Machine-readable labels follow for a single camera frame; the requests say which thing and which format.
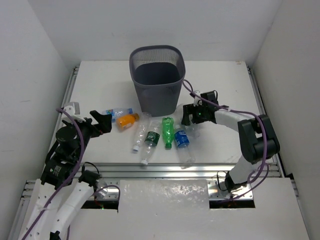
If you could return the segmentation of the clear bottle white green label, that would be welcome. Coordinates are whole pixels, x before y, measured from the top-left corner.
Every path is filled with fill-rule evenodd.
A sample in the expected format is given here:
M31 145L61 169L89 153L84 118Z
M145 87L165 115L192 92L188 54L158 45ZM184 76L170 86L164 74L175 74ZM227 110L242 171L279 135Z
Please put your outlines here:
M197 124L193 124L193 123L191 123L191 125L183 125L182 124L183 106L184 106L184 104L181 103L176 107L176 110L173 113L174 121L175 121L175 123L179 124L183 128L183 130L186 132L186 134L189 137L196 139L200 136L200 126Z

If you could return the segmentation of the green plastic bottle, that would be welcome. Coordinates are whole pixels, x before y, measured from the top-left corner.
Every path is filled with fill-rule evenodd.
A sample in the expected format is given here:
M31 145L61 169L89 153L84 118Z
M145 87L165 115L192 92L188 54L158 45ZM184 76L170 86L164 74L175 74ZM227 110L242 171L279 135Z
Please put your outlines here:
M174 140L174 119L172 117L162 119L162 139L165 149L170 150Z

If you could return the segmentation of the clear bottle blue label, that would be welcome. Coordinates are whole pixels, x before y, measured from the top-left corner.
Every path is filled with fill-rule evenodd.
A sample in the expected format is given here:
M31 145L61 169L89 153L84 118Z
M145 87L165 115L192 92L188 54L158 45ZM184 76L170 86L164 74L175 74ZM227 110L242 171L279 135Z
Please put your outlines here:
M193 164L195 157L190 147L190 141L187 133L180 124L174 125L174 142L179 161L186 166Z

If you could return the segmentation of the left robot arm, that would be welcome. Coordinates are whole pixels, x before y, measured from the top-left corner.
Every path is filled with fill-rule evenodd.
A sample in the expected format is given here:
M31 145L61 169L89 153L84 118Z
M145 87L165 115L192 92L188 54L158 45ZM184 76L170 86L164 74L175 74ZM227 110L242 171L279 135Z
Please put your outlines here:
M64 126L55 134L40 177L36 203L20 240L61 240L67 238L70 225L83 204L97 189L99 173L85 170L66 200L68 186L80 169L86 147L92 138L112 130L112 115L90 111L90 118L76 114L75 107L57 108Z

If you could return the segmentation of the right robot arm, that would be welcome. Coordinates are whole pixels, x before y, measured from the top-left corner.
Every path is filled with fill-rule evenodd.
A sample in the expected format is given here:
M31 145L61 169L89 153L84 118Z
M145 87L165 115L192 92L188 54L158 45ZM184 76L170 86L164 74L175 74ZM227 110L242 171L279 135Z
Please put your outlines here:
M225 175L222 188L231 193L245 186L254 171L262 172L266 160L280 152L280 143L267 115L256 115L218 105L217 95L215 90L191 92L193 103L183 106L181 123L191 126L211 122L238 133L241 157Z

